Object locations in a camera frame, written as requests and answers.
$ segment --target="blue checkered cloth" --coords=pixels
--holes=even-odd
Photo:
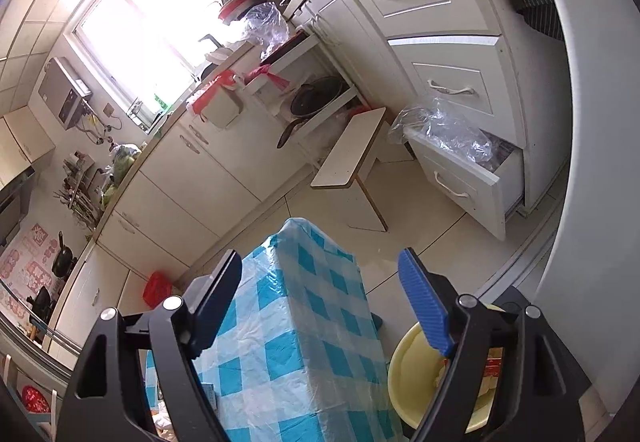
[[[242,260],[218,336],[194,365],[232,442],[402,440],[360,269],[303,218]],[[156,382],[149,353],[152,407]]]

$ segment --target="drawer handle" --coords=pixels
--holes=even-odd
[[[200,150],[198,148],[196,148],[189,139],[184,138],[184,135],[181,135],[180,138],[187,145],[187,148],[189,148],[194,153],[197,153],[198,155],[200,154]]]
[[[438,185],[444,187],[444,189],[446,189],[453,196],[459,197],[459,198],[469,198],[469,193],[456,193],[453,189],[448,187],[446,184],[443,184],[442,182],[440,182],[440,174],[437,171],[434,171],[433,175],[434,177],[436,177],[436,182],[438,183]]]
[[[204,138],[204,136],[198,130],[196,130],[192,124],[189,125],[189,129],[193,132],[193,135],[195,135],[200,142],[204,142],[204,144],[206,144],[207,146],[209,145],[209,141]]]
[[[132,230],[132,229],[129,229],[129,228],[127,227],[127,223],[126,223],[126,222],[124,222],[123,220],[121,220],[121,219],[119,219],[119,218],[118,218],[118,223],[120,224],[120,226],[121,226],[125,231],[130,232],[130,234],[136,234],[136,231],[134,231],[134,230]]]
[[[433,88],[434,90],[439,91],[441,94],[446,94],[448,96],[458,96],[461,94],[474,96],[476,94],[476,91],[473,88],[471,88],[471,86],[466,86],[465,88],[462,88],[462,90],[451,90],[446,86],[437,85],[431,79],[427,79],[427,84],[429,85],[429,88]]]
[[[122,218],[124,218],[127,222],[129,222],[135,228],[137,229],[140,228],[140,224],[137,223],[133,218],[131,218],[131,216],[129,216],[127,213],[122,213]]]

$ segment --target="wooden stool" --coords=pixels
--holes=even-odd
[[[386,231],[387,226],[364,181],[376,159],[400,162],[413,157],[404,146],[389,144],[386,108],[355,115],[335,143],[320,171],[311,182],[313,189],[327,192],[336,212],[356,229]]]

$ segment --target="utensils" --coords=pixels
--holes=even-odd
[[[327,76],[311,83],[303,84],[291,101],[291,115],[297,118],[292,120],[284,129],[277,148],[280,149],[286,144],[297,126],[307,122],[331,101],[340,96],[343,88],[344,81],[336,76]]]

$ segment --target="red package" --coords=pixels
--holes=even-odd
[[[156,308],[172,294],[171,282],[162,272],[154,272],[146,282],[142,299],[150,308]]]
[[[25,386],[22,389],[22,404],[32,413],[51,413],[47,399],[33,386]]]

